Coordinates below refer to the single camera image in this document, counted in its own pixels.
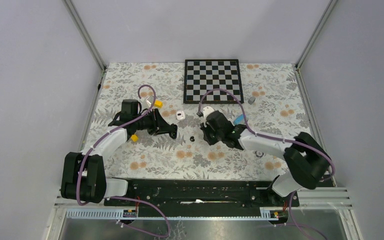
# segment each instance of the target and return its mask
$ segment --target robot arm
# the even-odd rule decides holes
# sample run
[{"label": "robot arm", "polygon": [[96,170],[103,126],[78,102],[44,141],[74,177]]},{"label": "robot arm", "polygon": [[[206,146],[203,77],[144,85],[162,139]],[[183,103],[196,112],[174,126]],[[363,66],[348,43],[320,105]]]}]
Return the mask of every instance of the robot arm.
[{"label": "robot arm", "polygon": [[[256,136],[243,124],[233,126],[221,112],[212,107],[204,107],[202,113],[204,123],[201,123],[200,129],[209,145],[221,141],[229,148],[259,151],[286,161],[289,171],[276,177],[269,187],[269,190],[280,197],[286,197],[300,188],[315,189],[329,168],[328,161],[314,151],[293,143]],[[264,134],[283,138],[274,134]],[[301,132],[295,140],[324,152],[308,133]]]},{"label": "robot arm", "polygon": [[[123,100],[121,111],[108,124],[107,132],[137,118],[140,115],[140,106],[137,100]],[[147,130],[152,136],[168,134],[172,139],[176,139],[178,127],[175,124],[168,124],[158,109],[153,109],[138,121],[111,132],[95,148],[92,147],[93,150],[86,159],[84,172],[80,173],[79,169],[90,148],[86,147],[82,152],[70,152],[64,160],[61,196],[66,199],[76,199],[79,174],[82,174],[79,189],[81,201],[99,203],[106,197],[123,196],[127,190],[127,181],[117,178],[106,179],[104,161],[109,159],[116,149],[127,142],[137,130]]]}]

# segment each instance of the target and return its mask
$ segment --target yellow block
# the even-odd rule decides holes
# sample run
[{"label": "yellow block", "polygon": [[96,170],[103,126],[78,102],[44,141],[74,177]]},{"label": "yellow block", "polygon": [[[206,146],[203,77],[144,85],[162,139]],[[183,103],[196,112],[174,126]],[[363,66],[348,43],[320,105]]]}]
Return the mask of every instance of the yellow block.
[{"label": "yellow block", "polygon": [[163,107],[163,102],[160,101],[160,100],[155,100],[154,106],[157,107],[157,108],[162,108]]},{"label": "yellow block", "polygon": [[130,137],[130,139],[131,139],[133,142],[136,142],[136,141],[139,139],[139,137],[136,136],[136,134],[133,134],[133,135]]}]

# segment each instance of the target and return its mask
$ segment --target floral table surface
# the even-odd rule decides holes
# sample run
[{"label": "floral table surface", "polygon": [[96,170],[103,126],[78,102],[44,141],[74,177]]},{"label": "floral table surface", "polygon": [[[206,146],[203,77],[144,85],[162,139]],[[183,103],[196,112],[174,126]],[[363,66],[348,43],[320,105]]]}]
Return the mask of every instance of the floral table surface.
[{"label": "floral table surface", "polygon": [[[300,91],[291,64],[239,65],[243,104],[249,125],[256,131],[296,136],[310,132]],[[86,140],[92,145],[106,132],[107,125],[121,110],[123,99],[138,99],[137,89],[151,85],[163,102],[161,115],[169,124],[178,125],[177,139],[167,135],[149,136],[138,131],[137,142],[129,140],[106,162],[107,178],[214,179],[271,181],[287,169],[286,163],[271,155],[257,156],[248,150],[231,149],[219,142],[209,146],[199,129],[202,121],[197,104],[183,104],[184,63],[111,63]],[[152,96],[143,88],[142,97]],[[250,105],[248,99],[254,96]],[[241,114],[236,104],[212,104],[229,120]],[[176,111],[185,112],[185,120],[176,119]]]}]

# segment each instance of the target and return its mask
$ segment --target chessboard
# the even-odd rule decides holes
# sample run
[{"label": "chessboard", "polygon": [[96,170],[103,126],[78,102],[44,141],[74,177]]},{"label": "chessboard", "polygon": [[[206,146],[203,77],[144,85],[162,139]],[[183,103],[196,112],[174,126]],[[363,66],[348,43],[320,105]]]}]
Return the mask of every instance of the chessboard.
[{"label": "chessboard", "polygon": [[[183,103],[197,104],[212,89],[226,89],[244,103],[238,59],[185,60]],[[213,91],[203,103],[233,104],[236,101],[226,92]]]}]

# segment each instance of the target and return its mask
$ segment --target white wall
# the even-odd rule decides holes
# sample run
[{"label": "white wall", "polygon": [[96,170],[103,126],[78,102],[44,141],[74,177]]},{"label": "white wall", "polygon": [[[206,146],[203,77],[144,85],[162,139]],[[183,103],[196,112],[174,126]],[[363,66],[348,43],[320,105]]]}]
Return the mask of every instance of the white wall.
[{"label": "white wall", "polygon": [[364,239],[384,239],[384,1],[339,1],[302,75]]},{"label": "white wall", "polygon": [[295,63],[329,0],[73,0],[106,63]]},{"label": "white wall", "polygon": [[0,1],[0,240],[41,238],[99,74],[62,1]]}]

